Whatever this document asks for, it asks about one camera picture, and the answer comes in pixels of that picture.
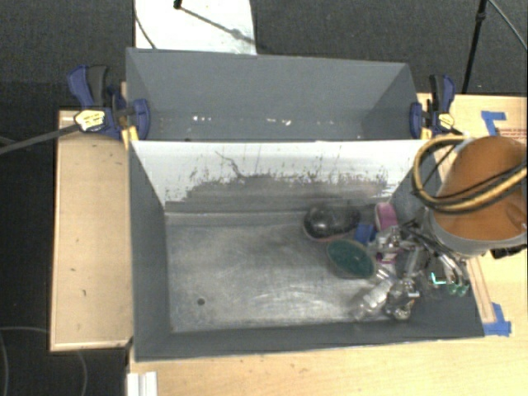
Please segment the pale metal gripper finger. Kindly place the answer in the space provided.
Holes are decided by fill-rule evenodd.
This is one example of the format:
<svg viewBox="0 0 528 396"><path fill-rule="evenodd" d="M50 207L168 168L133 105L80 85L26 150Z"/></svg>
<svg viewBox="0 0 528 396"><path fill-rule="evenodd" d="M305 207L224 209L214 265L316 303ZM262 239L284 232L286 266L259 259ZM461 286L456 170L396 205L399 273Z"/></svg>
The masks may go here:
<svg viewBox="0 0 528 396"><path fill-rule="evenodd" d="M414 280L399 280L387 294L384 313L397 321L407 321L411 317L413 305L420 296Z"/></svg>
<svg viewBox="0 0 528 396"><path fill-rule="evenodd" d="M403 252L403 239L399 227L388 227L376 234L368 245L368 253L378 263L395 263Z"/></svg>

